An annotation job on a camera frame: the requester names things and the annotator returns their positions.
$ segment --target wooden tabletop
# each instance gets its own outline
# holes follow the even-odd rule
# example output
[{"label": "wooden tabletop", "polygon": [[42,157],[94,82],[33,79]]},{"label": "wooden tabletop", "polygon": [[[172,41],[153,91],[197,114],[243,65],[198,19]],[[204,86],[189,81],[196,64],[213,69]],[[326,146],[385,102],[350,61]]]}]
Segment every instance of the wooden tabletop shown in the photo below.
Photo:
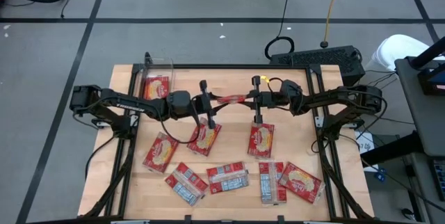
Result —
[{"label": "wooden tabletop", "polygon": [[[132,65],[116,65],[111,77],[110,88],[117,92],[127,93],[131,69]],[[326,90],[342,85],[338,66],[322,66],[322,73]],[[199,81],[206,79],[208,91],[216,95],[246,94],[252,90],[251,78],[254,75],[293,80],[302,87],[305,95],[309,94],[304,70],[178,69],[174,72],[175,80],[172,90],[187,90],[194,96],[200,94]],[[313,76],[313,80],[317,91],[315,76]],[[270,84],[273,90],[278,90],[280,87],[279,82],[273,81]],[[268,90],[265,82],[261,84],[260,90]],[[332,105],[330,113],[335,114],[343,107],[343,105]],[[122,113],[123,110],[115,109],[115,112]],[[264,123],[275,125],[272,159],[283,162],[290,161],[313,176],[323,179],[320,158],[317,154],[312,153],[310,148],[312,142],[316,140],[312,113],[292,117],[290,113],[279,109],[264,109],[261,112]],[[185,145],[179,145],[164,174],[152,173],[143,166],[143,159],[147,151],[161,131],[159,122],[143,115],[138,129],[124,218],[181,220],[184,219],[184,215],[190,214],[194,220],[275,221],[278,215],[283,215],[287,221],[328,221],[330,218],[325,193],[315,205],[309,204],[290,191],[287,191],[285,205],[272,207],[262,205],[259,188],[259,161],[247,155],[253,115],[254,111],[242,105],[225,107],[215,117],[215,121],[222,125],[222,129],[210,155],[201,157],[193,154]],[[173,136],[186,141],[189,140],[195,128],[192,118],[178,121],[168,120],[165,125]],[[351,129],[342,129],[341,133],[355,139]],[[111,135],[110,129],[99,130],[95,148],[108,140]],[[117,143],[117,141],[113,141],[92,159],[79,214],[90,210],[108,186]],[[356,144],[341,137],[337,141],[337,150],[346,188],[364,211],[373,215],[371,199]],[[204,181],[208,182],[207,168],[237,161],[245,162],[249,170],[250,185],[242,189],[207,195],[194,207],[190,207],[164,182],[164,179],[180,162],[184,162]],[[338,191],[334,184],[332,184],[332,188],[337,216],[341,216]],[[115,194],[113,213],[117,213],[120,193],[121,188],[119,187]]]}]

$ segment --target table leg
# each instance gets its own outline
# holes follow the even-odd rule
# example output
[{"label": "table leg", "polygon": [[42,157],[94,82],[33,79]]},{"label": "table leg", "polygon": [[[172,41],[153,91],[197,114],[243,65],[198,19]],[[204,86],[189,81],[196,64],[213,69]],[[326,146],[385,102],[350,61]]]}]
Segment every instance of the table leg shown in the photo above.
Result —
[{"label": "table leg", "polygon": [[[397,141],[365,152],[360,156],[370,165],[374,165],[413,152],[423,152],[422,143],[416,131],[413,131],[412,134],[405,137],[399,138]],[[368,166],[365,163],[362,163],[362,165],[364,168]]]}]

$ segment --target red snack box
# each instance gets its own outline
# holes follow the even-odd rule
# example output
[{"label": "red snack box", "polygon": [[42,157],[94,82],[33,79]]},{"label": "red snack box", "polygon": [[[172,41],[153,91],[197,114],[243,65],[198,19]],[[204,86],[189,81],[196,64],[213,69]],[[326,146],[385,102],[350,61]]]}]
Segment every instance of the red snack box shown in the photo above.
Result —
[{"label": "red snack box", "polygon": [[159,132],[152,147],[148,151],[143,164],[152,172],[164,173],[177,146],[177,141],[174,141],[168,135]]},{"label": "red snack box", "polygon": [[[207,119],[200,119],[200,135],[197,137],[196,141],[189,143],[187,147],[194,153],[202,154],[208,156],[210,153],[211,146],[216,140],[219,131],[221,130],[221,125],[217,124],[215,129],[209,129],[207,127]],[[196,138],[198,131],[198,126],[195,128],[190,141]]]},{"label": "red snack box", "polygon": [[290,162],[286,164],[280,184],[312,204],[325,190],[324,182]]},{"label": "red snack box", "polygon": [[145,80],[144,99],[165,98],[168,95],[168,77],[148,77]]},{"label": "red snack box", "polygon": [[210,193],[239,189],[249,185],[248,171],[243,162],[207,169]]},{"label": "red snack box", "polygon": [[199,199],[202,199],[209,187],[207,183],[202,181],[197,174],[182,162],[173,173],[168,175],[165,182],[190,206],[195,205]]},{"label": "red snack box", "polygon": [[260,162],[261,201],[264,204],[286,203],[286,188],[278,183],[284,170],[282,162]]},{"label": "red snack box", "polygon": [[248,154],[257,158],[270,158],[274,125],[252,123]]}]

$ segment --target wire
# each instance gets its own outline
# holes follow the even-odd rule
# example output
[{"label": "wire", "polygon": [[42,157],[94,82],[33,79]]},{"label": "wire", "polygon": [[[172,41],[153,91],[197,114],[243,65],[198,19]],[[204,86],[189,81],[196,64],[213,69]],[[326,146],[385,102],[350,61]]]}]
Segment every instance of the wire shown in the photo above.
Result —
[{"label": "wire", "polygon": [[284,23],[284,16],[286,15],[286,9],[287,9],[287,1],[284,3],[284,10],[283,10],[283,16],[281,17],[281,26],[280,31],[278,32],[277,38],[281,35],[281,31],[283,30],[283,23]]},{"label": "wire", "polygon": [[397,123],[403,123],[403,124],[415,125],[415,124],[412,123],[412,122],[405,122],[405,121],[402,121],[402,120],[393,120],[393,119],[383,118],[383,117],[381,117],[380,119],[381,119],[381,120],[388,120],[388,121],[392,121],[392,122],[397,122]]},{"label": "wire", "polygon": [[68,2],[70,2],[70,0],[67,0],[65,2],[65,5],[63,5],[62,11],[60,12],[60,18],[62,18],[62,19],[65,19],[65,15],[63,14],[63,11],[65,11],[65,8],[67,7]]},{"label": "wire", "polygon": [[388,108],[388,102],[383,98],[383,97],[381,97],[381,96],[375,96],[375,95],[373,95],[373,94],[371,94],[371,93],[367,93],[367,92],[362,92],[362,91],[349,91],[349,92],[352,92],[352,93],[357,93],[357,94],[363,94],[363,95],[371,95],[371,96],[374,96],[374,97],[377,97],[377,98],[379,98],[379,99],[381,99],[384,103],[385,103],[385,107],[383,108],[383,111],[382,111],[382,113],[379,115],[379,116],[377,116],[377,118],[369,125],[369,126],[367,126],[367,127],[365,127],[364,128],[364,130],[363,130],[363,132],[362,133],[360,133],[360,135],[357,137],[357,139],[358,138],[360,138],[360,136],[362,136],[363,135],[363,133],[364,132],[366,132],[370,127],[372,127],[381,117],[383,117],[383,115],[385,114],[385,112],[387,111],[387,108]]},{"label": "wire", "polygon": [[439,205],[433,203],[432,201],[428,200],[427,198],[423,197],[422,195],[418,194],[416,191],[412,190],[410,187],[404,185],[402,182],[400,182],[399,180],[397,180],[396,178],[394,178],[393,176],[389,175],[387,172],[378,170],[377,168],[374,168],[373,166],[371,166],[369,163],[367,163],[365,160],[362,159],[362,162],[365,163],[366,165],[368,165],[370,168],[373,168],[374,170],[376,170],[379,173],[384,173],[385,175],[387,175],[389,178],[391,178],[392,180],[394,180],[397,184],[401,185],[402,187],[404,187],[405,189],[407,189],[409,192],[413,193],[415,196],[421,198],[425,203],[428,203],[429,205],[437,208],[438,210],[445,212],[445,208],[440,207]]},{"label": "wire", "polygon": [[95,130],[99,130],[99,129],[98,129],[97,127],[95,127],[94,125],[85,123],[85,122],[81,121],[80,119],[76,118],[76,114],[75,114],[75,113],[73,113],[72,118],[73,118],[74,120],[76,120],[78,123],[81,123],[81,124],[83,124],[83,125],[85,125],[85,126],[87,126],[87,127],[91,127],[91,128],[93,128],[93,129],[95,129]]},{"label": "wire", "polygon": [[115,138],[115,135],[113,134],[113,136],[109,139],[109,140],[107,140],[104,144],[102,144],[102,145],[100,145],[91,155],[90,155],[90,158],[88,158],[88,160],[86,161],[86,165],[85,165],[85,180],[86,180],[86,177],[88,176],[88,169],[89,169],[89,167],[90,167],[90,162],[91,162],[91,159],[96,155],[96,153],[99,151],[99,150],[101,150],[103,147],[105,147],[107,144],[109,144],[113,139]]},{"label": "wire", "polygon": [[283,30],[284,16],[286,15],[286,9],[287,9],[287,1],[288,0],[286,0],[286,2],[284,3],[284,10],[283,10],[283,16],[281,18],[280,31],[278,32],[277,37],[275,37],[275,39],[271,40],[266,45],[266,48],[264,49],[264,55],[269,60],[272,60],[272,58],[269,55],[269,48],[270,48],[270,46],[272,46],[273,43],[277,42],[278,40],[286,40],[287,42],[289,42],[289,44],[291,44],[291,50],[289,50],[289,53],[292,53],[295,50],[295,43],[293,42],[292,38],[287,37],[287,36],[280,36],[281,32]]},{"label": "wire", "polygon": [[366,70],[365,72],[377,72],[377,73],[382,73],[382,74],[392,74],[395,71],[377,71],[377,70]]},{"label": "wire", "polygon": [[334,1],[335,0],[331,0],[331,3],[329,5],[329,10],[327,11],[324,42],[326,42],[327,37],[329,36],[329,18],[331,17],[331,10],[332,10],[332,5],[334,4]]},{"label": "wire", "polygon": [[29,6],[29,5],[32,5],[34,3],[35,3],[35,1],[24,3],[24,4],[9,4],[9,3],[5,3],[5,6],[21,7],[21,6]]},{"label": "wire", "polygon": [[[134,120],[133,121],[133,124],[131,124],[131,127],[134,127],[134,125],[135,125],[135,123],[138,121],[138,119],[136,119],[136,120]],[[106,142],[104,142],[102,145],[100,145],[91,155],[90,155],[90,157],[88,158],[88,160],[86,161],[86,165],[85,165],[85,180],[86,180],[86,177],[88,176],[88,169],[89,169],[89,167],[90,167],[90,162],[91,162],[91,159],[96,155],[96,153],[99,151],[99,150],[101,150],[103,147],[105,147],[106,145],[108,145],[117,135],[119,134],[119,132],[117,132],[117,133],[115,133],[115,134],[113,134],[113,136],[109,139],[109,140],[107,140]]]},{"label": "wire", "polygon": [[342,137],[344,137],[344,138],[347,138],[347,139],[349,139],[349,140],[352,140],[352,141],[357,145],[357,147],[358,147],[358,149],[359,149],[359,152],[360,152],[360,144],[359,144],[356,140],[354,140],[353,138],[351,138],[351,137],[349,137],[349,136],[343,135],[343,134],[339,134],[339,135],[342,136]]},{"label": "wire", "polygon": [[[70,0],[66,0],[65,5],[62,8],[62,11],[60,12],[60,18],[65,18],[65,15],[63,14],[63,12],[65,11],[66,6],[68,5],[68,3],[70,2]],[[22,7],[22,6],[29,6],[34,4],[35,1],[32,2],[28,2],[28,3],[23,3],[23,4],[9,4],[9,3],[5,3],[5,6],[10,6],[10,7]]]}]

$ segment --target yellow cable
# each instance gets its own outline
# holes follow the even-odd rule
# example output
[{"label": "yellow cable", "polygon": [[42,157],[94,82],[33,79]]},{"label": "yellow cable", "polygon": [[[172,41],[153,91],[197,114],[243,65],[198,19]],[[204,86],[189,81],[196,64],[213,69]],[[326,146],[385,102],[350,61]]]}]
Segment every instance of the yellow cable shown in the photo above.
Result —
[{"label": "yellow cable", "polygon": [[329,5],[329,10],[327,12],[327,17],[326,17],[326,29],[325,29],[325,39],[324,41],[326,41],[327,36],[329,35],[329,18],[331,17],[331,10],[332,10],[332,4],[334,4],[335,0],[331,0],[331,4]]}]

